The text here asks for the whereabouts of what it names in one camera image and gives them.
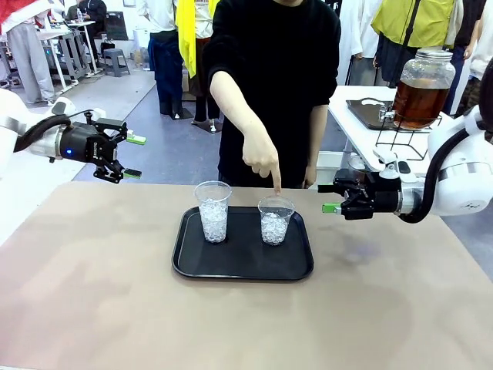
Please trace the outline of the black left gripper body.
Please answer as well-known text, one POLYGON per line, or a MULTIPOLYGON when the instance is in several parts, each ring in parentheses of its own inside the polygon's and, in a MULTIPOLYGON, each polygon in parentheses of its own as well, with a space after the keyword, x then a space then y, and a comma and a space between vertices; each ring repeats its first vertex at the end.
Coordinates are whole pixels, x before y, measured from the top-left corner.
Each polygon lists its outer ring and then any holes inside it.
POLYGON ((63 159, 81 163, 93 163, 99 158, 112 162, 117 157, 117 145, 97 132, 95 123, 73 123, 63 130, 59 152, 63 159))

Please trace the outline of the person's right hand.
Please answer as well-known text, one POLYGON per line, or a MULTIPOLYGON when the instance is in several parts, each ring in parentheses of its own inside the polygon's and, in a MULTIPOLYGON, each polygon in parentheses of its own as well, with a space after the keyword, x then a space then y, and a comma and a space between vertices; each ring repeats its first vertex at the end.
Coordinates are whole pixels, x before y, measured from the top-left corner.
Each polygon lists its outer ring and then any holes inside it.
POLYGON ((262 178, 272 177, 275 194, 281 192, 280 163, 276 147, 263 126, 243 131, 243 161, 262 178))

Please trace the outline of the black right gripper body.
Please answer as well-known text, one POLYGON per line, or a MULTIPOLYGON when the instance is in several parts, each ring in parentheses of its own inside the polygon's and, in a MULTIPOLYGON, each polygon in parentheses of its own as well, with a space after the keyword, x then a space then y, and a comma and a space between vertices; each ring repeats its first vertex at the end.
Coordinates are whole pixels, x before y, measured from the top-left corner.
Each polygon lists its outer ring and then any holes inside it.
POLYGON ((393 213, 397 210, 401 192, 401 179, 386 179, 378 172, 367 175, 368 198, 362 196, 345 197, 352 212, 343 215, 346 220, 367 220, 375 213, 393 213))

